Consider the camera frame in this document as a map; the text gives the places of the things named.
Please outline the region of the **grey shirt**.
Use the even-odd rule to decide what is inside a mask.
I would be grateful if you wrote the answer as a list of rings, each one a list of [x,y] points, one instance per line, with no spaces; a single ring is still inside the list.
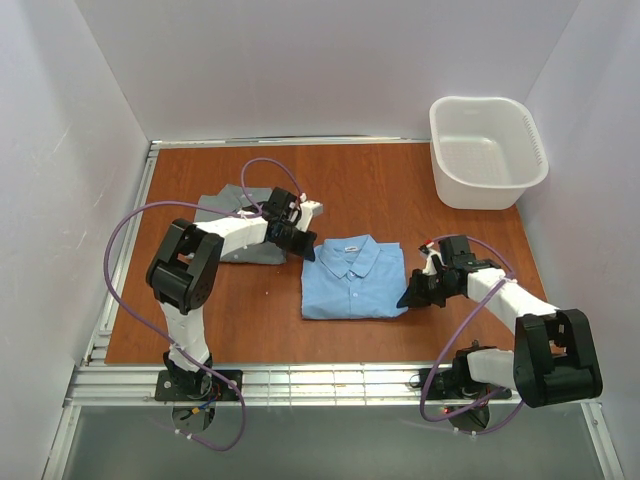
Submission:
[[[224,238],[220,261],[227,263],[252,263],[280,265],[286,262],[286,253],[273,243],[264,242],[265,226],[260,227],[258,218],[243,219],[227,217],[222,212],[247,211],[251,201],[262,203],[271,196],[271,188],[243,189],[227,184],[217,195],[202,195],[194,222],[205,231],[211,230]]]

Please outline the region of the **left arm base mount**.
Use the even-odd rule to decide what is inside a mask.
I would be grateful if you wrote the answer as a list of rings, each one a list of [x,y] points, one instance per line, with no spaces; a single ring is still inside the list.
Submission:
[[[235,390],[224,380],[208,373],[185,374],[162,370],[157,378],[154,399],[160,402],[238,401]]]

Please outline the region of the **light blue long sleeve shirt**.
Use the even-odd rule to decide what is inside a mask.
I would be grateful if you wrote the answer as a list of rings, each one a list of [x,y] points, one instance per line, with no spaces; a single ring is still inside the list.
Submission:
[[[302,267],[302,317],[308,320],[390,319],[404,314],[407,288],[399,243],[370,235],[327,239]]]

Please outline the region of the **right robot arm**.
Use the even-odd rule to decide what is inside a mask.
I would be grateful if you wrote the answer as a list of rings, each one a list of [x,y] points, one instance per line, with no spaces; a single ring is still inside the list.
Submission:
[[[456,392],[486,400],[504,389],[532,408],[597,398],[603,380],[587,316],[555,307],[528,292],[499,256],[479,259],[474,239],[443,236],[419,248],[426,264],[413,270],[398,304],[445,307],[464,296],[488,310],[514,336],[514,346],[475,345],[456,352],[445,371],[430,369],[422,384],[429,398]]]

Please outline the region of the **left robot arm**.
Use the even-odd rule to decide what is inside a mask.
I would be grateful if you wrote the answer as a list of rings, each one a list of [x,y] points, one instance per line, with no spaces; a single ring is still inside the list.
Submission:
[[[147,274],[172,340],[163,361],[174,386],[200,398],[211,388],[212,366],[203,306],[213,290],[221,259],[264,243],[315,259],[317,234],[310,230],[323,204],[276,188],[269,198],[208,222],[176,219],[169,226]]]

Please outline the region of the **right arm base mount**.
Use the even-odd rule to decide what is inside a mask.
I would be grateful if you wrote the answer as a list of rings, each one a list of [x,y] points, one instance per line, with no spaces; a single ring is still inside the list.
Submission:
[[[512,398],[510,389],[471,380],[459,380],[452,369],[445,369],[434,376],[426,398],[428,400],[478,400],[492,393],[495,393],[494,399],[505,400]]]

